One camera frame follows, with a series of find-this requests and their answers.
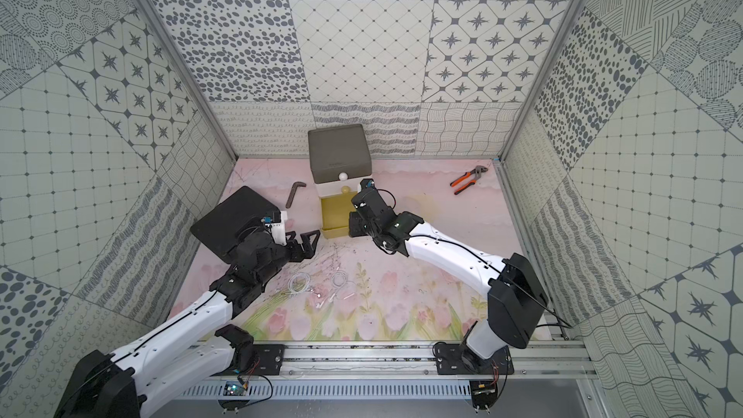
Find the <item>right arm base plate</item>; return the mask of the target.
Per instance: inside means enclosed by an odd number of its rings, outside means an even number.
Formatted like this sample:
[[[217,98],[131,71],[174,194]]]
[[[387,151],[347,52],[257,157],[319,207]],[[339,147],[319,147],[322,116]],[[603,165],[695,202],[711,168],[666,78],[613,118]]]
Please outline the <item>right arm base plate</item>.
[[[508,348],[501,348],[490,358],[482,359],[464,343],[436,342],[433,357],[439,375],[512,375],[515,372]]]

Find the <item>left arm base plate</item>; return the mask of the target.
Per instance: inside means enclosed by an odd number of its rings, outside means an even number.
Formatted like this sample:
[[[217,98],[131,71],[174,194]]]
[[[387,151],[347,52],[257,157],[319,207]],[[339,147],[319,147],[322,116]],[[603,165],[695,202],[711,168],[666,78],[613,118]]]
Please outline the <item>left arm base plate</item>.
[[[246,344],[236,348],[230,369],[238,375],[280,375],[285,352],[284,344]]]

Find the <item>yellow bottom drawer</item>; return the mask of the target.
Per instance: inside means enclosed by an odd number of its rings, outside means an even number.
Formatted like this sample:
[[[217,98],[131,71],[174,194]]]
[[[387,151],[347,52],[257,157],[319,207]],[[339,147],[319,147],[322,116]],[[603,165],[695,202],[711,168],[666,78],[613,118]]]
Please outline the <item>yellow bottom drawer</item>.
[[[351,200],[356,192],[350,187],[342,187],[338,195],[329,195],[320,199],[322,228],[321,233],[326,239],[335,239],[349,236],[349,217],[356,211]]]

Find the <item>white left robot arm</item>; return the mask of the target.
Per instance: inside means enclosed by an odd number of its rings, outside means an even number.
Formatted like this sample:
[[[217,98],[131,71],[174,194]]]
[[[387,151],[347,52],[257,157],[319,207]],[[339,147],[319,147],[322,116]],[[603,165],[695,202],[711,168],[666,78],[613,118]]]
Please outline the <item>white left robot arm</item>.
[[[280,244],[267,231],[248,235],[226,273],[189,308],[122,348],[79,360],[56,416],[149,417],[215,373],[256,372],[255,339],[232,321],[288,263],[312,259],[319,237],[292,231]]]

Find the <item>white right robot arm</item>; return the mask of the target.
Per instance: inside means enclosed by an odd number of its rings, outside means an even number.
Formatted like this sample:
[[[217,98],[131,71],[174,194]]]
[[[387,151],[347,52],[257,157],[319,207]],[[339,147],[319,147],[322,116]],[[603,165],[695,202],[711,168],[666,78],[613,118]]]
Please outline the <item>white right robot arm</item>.
[[[464,350],[487,360],[506,348],[525,349],[548,308],[547,294],[528,259],[489,255],[451,238],[423,218],[397,213],[373,179],[361,182],[351,203],[363,230],[388,255],[413,257],[445,271],[486,299],[487,316],[464,337]]]

